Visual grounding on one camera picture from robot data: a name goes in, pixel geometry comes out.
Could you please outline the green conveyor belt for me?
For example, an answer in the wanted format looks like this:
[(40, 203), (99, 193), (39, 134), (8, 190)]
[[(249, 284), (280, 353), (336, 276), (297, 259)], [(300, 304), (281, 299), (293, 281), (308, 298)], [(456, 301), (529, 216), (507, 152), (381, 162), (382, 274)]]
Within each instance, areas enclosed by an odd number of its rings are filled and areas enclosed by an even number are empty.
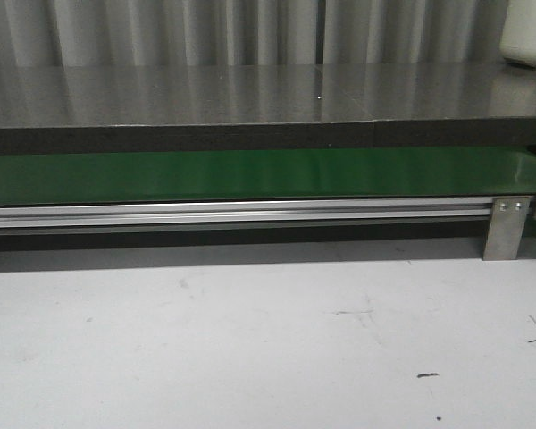
[(520, 147), (0, 156), (0, 206), (534, 193)]

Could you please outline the dark grey stone counter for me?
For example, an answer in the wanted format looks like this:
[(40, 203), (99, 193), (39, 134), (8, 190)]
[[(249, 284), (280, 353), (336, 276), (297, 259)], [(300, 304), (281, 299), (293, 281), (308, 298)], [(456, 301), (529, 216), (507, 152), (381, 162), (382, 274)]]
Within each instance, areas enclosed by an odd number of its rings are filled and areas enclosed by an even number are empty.
[(536, 147), (506, 63), (0, 67), (0, 156)]

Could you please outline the aluminium conveyor side rail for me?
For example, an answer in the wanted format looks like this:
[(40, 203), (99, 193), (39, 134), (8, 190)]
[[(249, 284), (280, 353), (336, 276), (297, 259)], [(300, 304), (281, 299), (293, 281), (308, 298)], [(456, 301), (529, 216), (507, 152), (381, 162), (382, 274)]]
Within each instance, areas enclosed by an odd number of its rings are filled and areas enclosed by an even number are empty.
[(0, 207), (0, 230), (489, 215), (492, 197), (344, 198)]

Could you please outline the steel conveyor support bracket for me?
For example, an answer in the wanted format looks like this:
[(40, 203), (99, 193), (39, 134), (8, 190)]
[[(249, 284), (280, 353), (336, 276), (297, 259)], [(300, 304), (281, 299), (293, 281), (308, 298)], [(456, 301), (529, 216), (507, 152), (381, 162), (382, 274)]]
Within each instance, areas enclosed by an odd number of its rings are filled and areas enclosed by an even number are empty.
[(493, 200), (483, 260), (508, 261), (517, 258), (530, 205), (530, 196)]

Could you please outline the grey pleated curtain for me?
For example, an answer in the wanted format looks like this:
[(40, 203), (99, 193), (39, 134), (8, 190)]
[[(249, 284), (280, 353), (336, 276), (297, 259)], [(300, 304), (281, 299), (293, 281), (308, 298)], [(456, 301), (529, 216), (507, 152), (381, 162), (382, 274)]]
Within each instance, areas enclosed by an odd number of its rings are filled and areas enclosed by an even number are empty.
[(0, 66), (495, 60), (504, 1), (0, 1)]

